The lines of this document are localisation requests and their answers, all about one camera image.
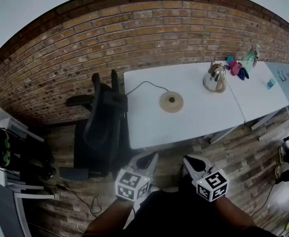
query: black shirt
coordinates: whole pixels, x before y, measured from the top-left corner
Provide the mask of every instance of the black shirt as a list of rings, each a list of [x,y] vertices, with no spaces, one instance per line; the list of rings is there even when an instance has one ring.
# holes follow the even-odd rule
[[[258,227],[241,232],[231,229],[216,213],[212,203],[199,195],[181,192],[151,193],[141,203],[135,218],[128,227],[115,236],[260,236],[274,237]]]

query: human arm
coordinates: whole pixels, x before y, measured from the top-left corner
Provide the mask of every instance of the human arm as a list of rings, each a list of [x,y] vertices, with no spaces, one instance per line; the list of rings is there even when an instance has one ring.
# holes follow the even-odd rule
[[[87,227],[83,236],[110,236],[124,228],[134,202],[117,199]]]
[[[213,205],[221,218],[237,231],[256,226],[253,219],[247,213],[239,209],[225,196],[218,198],[213,202]]]

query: chair backrest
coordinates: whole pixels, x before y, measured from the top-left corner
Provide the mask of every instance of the chair backrest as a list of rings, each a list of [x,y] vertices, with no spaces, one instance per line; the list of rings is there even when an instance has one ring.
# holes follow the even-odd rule
[[[92,149],[98,151],[108,140],[108,125],[110,120],[108,119],[108,111],[103,103],[103,93],[105,90],[101,86],[99,74],[93,74],[91,80],[94,84],[95,94],[92,110],[83,133],[83,139]]]
[[[119,157],[121,121],[127,112],[127,98],[120,94],[118,75],[111,72],[112,87],[100,83],[99,74],[92,76],[95,95],[92,111],[83,133],[84,141],[105,159],[109,172]]]

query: small bottle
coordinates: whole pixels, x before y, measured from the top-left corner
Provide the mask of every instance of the small bottle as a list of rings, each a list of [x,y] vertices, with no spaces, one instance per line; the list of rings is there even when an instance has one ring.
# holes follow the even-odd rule
[[[271,89],[274,85],[276,84],[276,81],[271,78],[268,82],[267,82],[267,88]]]

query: chair armrest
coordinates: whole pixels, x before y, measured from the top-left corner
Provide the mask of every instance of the chair armrest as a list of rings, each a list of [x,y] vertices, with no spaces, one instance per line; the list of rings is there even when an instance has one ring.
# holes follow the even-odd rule
[[[70,97],[66,100],[65,105],[67,107],[77,106],[77,105],[90,105],[94,100],[94,96],[91,95],[79,95]]]

